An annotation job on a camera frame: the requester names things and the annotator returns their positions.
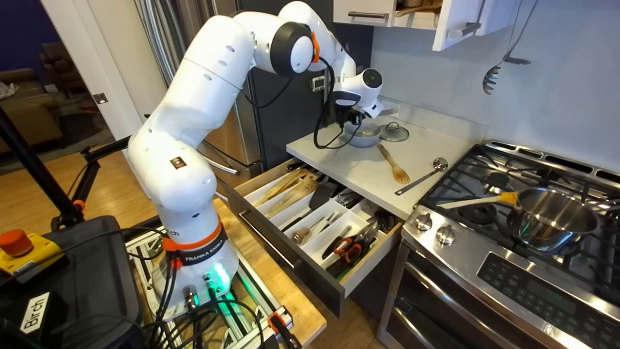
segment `utensil drawer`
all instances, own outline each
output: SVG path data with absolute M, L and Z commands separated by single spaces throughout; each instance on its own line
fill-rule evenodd
M 339 317 L 345 299 L 395 247 L 401 220 L 339 185 L 317 204 L 312 196 L 327 181 L 288 160 L 236 189 L 223 189 L 223 195 L 286 274 L 304 282 Z M 360 243 L 360 251 L 352 249 L 358 255 L 347 262 L 348 255 L 335 247 L 350 241 Z

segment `gas stove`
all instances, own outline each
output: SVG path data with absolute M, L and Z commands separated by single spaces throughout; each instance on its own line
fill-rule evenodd
M 552 191 L 587 206 L 595 227 L 544 251 L 515 235 L 513 206 L 443 204 L 502 193 Z M 538 150 L 486 142 L 471 148 L 424 195 L 403 241 L 503 319 L 560 346 L 616 348 L 620 332 L 620 177 Z

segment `red button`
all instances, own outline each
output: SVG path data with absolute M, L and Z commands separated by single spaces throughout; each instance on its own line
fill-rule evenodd
M 33 251 L 33 243 L 27 239 L 27 235 L 21 229 L 4 231 L 0 235 L 0 249 L 17 259 Z

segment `black case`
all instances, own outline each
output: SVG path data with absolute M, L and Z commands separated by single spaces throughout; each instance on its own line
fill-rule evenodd
M 2 288 L 17 309 L 15 326 L 31 297 L 52 291 L 66 317 L 42 330 L 44 348 L 143 348 L 139 299 L 116 220 L 97 218 L 46 239 L 58 243 L 64 260 L 25 286 Z

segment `pan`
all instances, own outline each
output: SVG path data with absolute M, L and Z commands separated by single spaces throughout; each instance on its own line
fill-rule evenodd
M 502 204 L 511 208 L 509 233 L 544 255 L 556 255 L 598 227 L 596 214 L 583 202 L 548 189 L 502 193 L 500 196 L 440 204 L 455 210 L 476 204 Z

